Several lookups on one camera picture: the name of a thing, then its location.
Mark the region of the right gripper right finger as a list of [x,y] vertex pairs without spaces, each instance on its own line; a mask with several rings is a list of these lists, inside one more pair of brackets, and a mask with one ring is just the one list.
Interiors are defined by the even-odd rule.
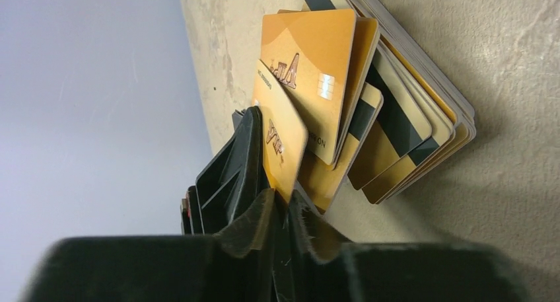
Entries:
[[467,241],[356,243],[293,192],[288,207],[296,301],[529,301],[499,250]]

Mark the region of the single gold credit card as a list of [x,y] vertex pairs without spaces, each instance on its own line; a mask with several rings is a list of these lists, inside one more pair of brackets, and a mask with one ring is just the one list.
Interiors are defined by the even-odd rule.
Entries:
[[250,104],[259,108],[263,119],[263,168],[269,185],[287,204],[297,181],[308,130],[282,84],[259,59]]

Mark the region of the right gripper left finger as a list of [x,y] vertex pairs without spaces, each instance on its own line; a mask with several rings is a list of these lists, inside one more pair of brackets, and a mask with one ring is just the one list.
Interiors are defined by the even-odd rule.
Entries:
[[271,301],[275,192],[212,235],[74,237],[47,251],[24,301]]

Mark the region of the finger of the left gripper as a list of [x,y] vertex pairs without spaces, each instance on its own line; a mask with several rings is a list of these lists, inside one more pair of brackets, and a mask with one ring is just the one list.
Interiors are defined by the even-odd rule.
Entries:
[[182,233],[213,234],[241,216],[265,188],[263,117],[249,107],[232,114],[234,133],[188,187],[181,203]]

